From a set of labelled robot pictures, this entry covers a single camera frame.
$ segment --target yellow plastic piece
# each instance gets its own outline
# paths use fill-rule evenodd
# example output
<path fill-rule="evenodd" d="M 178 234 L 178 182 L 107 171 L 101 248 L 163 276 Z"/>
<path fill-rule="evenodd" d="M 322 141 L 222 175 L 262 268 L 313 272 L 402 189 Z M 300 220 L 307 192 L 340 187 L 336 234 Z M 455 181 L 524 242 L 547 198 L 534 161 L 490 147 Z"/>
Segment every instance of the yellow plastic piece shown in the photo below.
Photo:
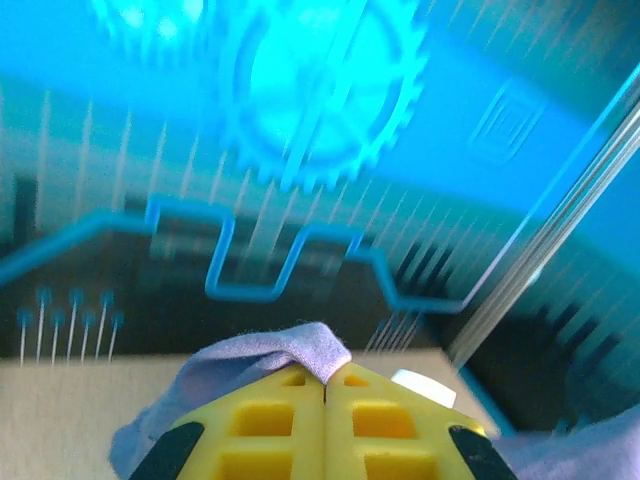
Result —
<path fill-rule="evenodd" d="M 205 430 L 179 480 L 324 480 L 324 386 L 301 366 L 215 400 L 174 427 Z"/>
<path fill-rule="evenodd" d="M 448 430 L 484 435 L 480 424 L 366 368 L 350 363 L 329 380 L 325 411 L 327 480 L 475 478 Z"/>
<path fill-rule="evenodd" d="M 301 366 L 182 417 L 205 430 L 179 480 L 474 480 L 448 429 L 474 420 L 350 363 Z"/>

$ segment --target metal rod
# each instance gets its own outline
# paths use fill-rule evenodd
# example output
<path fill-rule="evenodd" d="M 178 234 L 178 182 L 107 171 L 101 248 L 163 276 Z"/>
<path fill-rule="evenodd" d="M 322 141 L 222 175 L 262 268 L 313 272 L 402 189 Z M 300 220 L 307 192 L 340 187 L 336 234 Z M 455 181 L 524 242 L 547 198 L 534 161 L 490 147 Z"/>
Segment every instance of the metal rod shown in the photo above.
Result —
<path fill-rule="evenodd" d="M 455 367 L 464 365 L 520 298 L 535 272 L 551 259 L 596 200 L 640 148 L 640 103 L 585 169 L 507 274 L 451 343 Z"/>

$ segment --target metal pin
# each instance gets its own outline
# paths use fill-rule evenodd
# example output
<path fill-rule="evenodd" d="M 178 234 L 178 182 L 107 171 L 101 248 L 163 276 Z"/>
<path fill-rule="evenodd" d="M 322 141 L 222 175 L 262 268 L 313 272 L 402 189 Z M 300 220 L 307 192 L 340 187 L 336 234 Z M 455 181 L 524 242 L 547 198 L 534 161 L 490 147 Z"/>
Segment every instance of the metal pin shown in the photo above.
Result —
<path fill-rule="evenodd" d="M 20 366 L 24 365 L 24 351 L 27 340 L 27 328 L 33 323 L 33 313 L 28 308 L 19 308 L 16 313 L 18 326 L 20 327 Z"/>
<path fill-rule="evenodd" d="M 378 333 L 378 337 L 376 338 L 375 342 L 373 342 L 373 345 L 371 345 L 371 350 L 375 352 L 379 351 L 380 343 L 384 340 L 387 330 L 389 330 L 389 327 L 391 327 L 391 324 L 395 320 L 396 315 L 397 312 L 393 312 L 391 317 L 389 317 L 389 320 L 387 320 L 387 322 L 384 324 L 384 328 L 380 331 L 380 333 Z"/>
<path fill-rule="evenodd" d="M 369 349 L 371 348 L 371 345 L 373 345 L 373 342 L 378 337 L 378 334 L 380 333 L 380 330 L 382 330 L 383 328 L 384 328 L 384 320 L 381 320 L 381 321 L 378 322 L 378 326 L 376 327 L 376 331 L 373 332 L 373 335 L 371 335 L 371 338 L 369 339 L 369 342 L 367 343 L 367 346 L 364 347 L 364 353 L 367 353 L 369 351 Z"/>
<path fill-rule="evenodd" d="M 76 328 L 76 317 L 78 307 L 84 302 L 84 292 L 79 288 L 72 288 L 69 292 L 69 303 L 71 304 L 71 322 L 69 324 L 69 339 L 67 340 L 67 363 L 71 359 L 71 346 L 73 345 L 73 331 Z"/>
<path fill-rule="evenodd" d="M 56 363 L 56 352 L 58 350 L 58 332 L 64 325 L 64 310 L 56 310 L 52 317 L 53 322 L 53 342 L 51 345 L 51 366 Z"/>
<path fill-rule="evenodd" d="M 40 305 L 38 314 L 38 341 L 36 343 L 36 363 L 40 363 L 40 352 L 42 351 L 42 333 L 44 331 L 44 312 L 51 303 L 53 295 L 51 289 L 47 287 L 38 287 L 36 289 L 36 300 Z"/>
<path fill-rule="evenodd" d="M 102 303 L 102 313 L 100 314 L 100 326 L 98 327 L 98 340 L 96 342 L 96 362 L 98 361 L 98 357 L 100 356 L 100 344 L 102 343 L 102 334 L 104 332 L 104 322 L 107 318 L 107 309 L 111 305 L 113 305 L 113 297 L 113 292 L 110 290 L 103 292 L 100 296 L 100 303 Z"/>
<path fill-rule="evenodd" d="M 118 330 L 122 328 L 124 325 L 124 314 L 122 312 L 115 312 L 111 315 L 111 325 L 113 328 L 113 332 L 111 333 L 111 343 L 109 344 L 109 356 L 107 357 L 107 362 L 111 363 L 111 359 L 113 358 L 113 347 L 116 344 L 116 334 Z"/>
<path fill-rule="evenodd" d="M 82 350 L 80 352 L 80 363 L 84 363 L 84 356 L 87 352 L 87 339 L 89 338 L 89 328 L 96 323 L 96 314 L 89 310 L 82 315 L 82 324 L 84 325 L 84 335 L 82 336 Z"/>

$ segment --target black rubber grip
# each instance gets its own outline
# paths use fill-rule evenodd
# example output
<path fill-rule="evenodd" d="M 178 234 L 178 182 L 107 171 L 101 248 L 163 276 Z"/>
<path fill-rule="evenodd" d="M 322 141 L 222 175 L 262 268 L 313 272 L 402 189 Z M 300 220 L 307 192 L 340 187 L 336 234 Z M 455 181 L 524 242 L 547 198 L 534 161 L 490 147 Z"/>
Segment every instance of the black rubber grip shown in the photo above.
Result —
<path fill-rule="evenodd" d="M 169 430 L 158 439 L 129 480 L 177 480 L 204 426 L 191 422 Z"/>
<path fill-rule="evenodd" d="M 518 480 L 491 440 L 461 426 L 449 434 L 476 480 Z"/>

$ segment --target rectangular hole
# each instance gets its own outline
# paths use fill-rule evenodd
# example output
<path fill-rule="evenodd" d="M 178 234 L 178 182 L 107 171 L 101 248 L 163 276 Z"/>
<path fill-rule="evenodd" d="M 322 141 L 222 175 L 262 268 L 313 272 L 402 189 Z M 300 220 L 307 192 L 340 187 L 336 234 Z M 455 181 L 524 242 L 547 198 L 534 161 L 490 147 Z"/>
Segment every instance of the rectangular hole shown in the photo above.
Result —
<path fill-rule="evenodd" d="M 416 438 L 408 410 L 393 404 L 354 408 L 353 434 L 356 437 Z"/>
<path fill-rule="evenodd" d="M 286 403 L 247 405 L 236 412 L 231 435 L 239 437 L 288 437 L 294 409 Z"/>
<path fill-rule="evenodd" d="M 368 454 L 367 480 L 438 480 L 435 459 L 417 455 Z"/>
<path fill-rule="evenodd" d="M 225 453 L 212 480 L 290 480 L 293 456 L 287 452 Z"/>

